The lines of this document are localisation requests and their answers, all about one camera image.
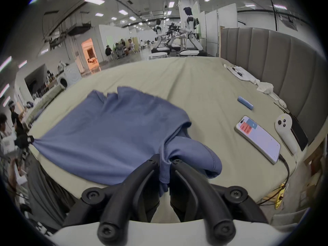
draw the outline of washing machine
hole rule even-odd
[[[80,70],[74,62],[64,67],[64,72],[57,77],[57,82],[63,89],[66,89],[81,79]]]

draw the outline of doorway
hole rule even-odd
[[[99,67],[99,62],[93,47],[92,39],[89,38],[88,40],[84,41],[81,45],[89,70]]]

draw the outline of black pen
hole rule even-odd
[[[243,76],[243,74],[240,73],[240,72],[239,72],[238,70],[236,70],[235,68],[232,68],[232,69],[233,69],[234,71],[236,71],[238,75]]]

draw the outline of blue marker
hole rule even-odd
[[[253,109],[253,105],[251,103],[249,103],[246,99],[244,99],[243,97],[239,96],[237,99],[241,104],[247,106],[250,110]]]

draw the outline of blue cloth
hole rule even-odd
[[[208,178],[216,177],[222,170],[220,159],[188,136],[190,126],[187,113],[168,101],[118,87],[117,94],[107,97],[92,91],[33,145],[62,169],[107,185],[121,183],[156,153],[164,184],[170,181],[174,156]]]

